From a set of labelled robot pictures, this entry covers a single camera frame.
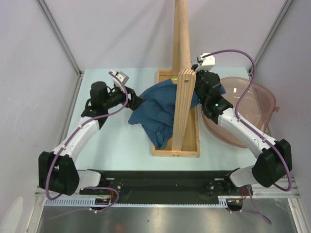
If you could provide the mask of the dark blue t shirt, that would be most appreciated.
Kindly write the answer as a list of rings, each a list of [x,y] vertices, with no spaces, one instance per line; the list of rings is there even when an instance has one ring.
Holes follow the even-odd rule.
[[[173,135],[177,84],[171,79],[159,82],[146,89],[144,99],[128,120],[130,125],[140,124],[156,149],[166,147]]]

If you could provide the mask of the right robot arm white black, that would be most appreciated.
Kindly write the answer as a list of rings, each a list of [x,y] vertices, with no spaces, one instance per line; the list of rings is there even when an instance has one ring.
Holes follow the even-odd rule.
[[[283,191],[290,191],[292,188],[290,143],[285,139],[276,140],[251,124],[238,112],[236,106],[222,96],[221,89],[218,74],[209,71],[196,72],[194,91],[204,116],[234,134],[256,158],[254,165],[237,168],[226,176],[225,191],[235,195],[242,186],[252,184],[268,188],[276,185],[284,176],[288,177],[288,187]]]

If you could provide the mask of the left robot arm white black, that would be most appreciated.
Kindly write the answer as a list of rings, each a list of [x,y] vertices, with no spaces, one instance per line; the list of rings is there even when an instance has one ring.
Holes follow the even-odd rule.
[[[99,81],[91,85],[90,98],[81,114],[78,125],[59,146],[51,152],[42,152],[38,159],[39,187],[49,192],[70,196],[75,191],[91,188],[102,194],[107,190],[107,181],[103,173],[94,170],[77,170],[75,162],[88,141],[102,128],[111,115],[109,109],[121,104],[122,108],[136,110],[144,99],[137,96],[129,87],[114,85],[110,88]]]

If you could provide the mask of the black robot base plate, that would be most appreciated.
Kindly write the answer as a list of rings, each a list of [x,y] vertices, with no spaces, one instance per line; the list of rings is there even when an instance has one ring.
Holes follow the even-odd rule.
[[[98,189],[81,195],[109,195],[117,191],[119,204],[207,205],[219,196],[241,198],[247,186],[231,187],[228,170],[216,171],[101,171]]]

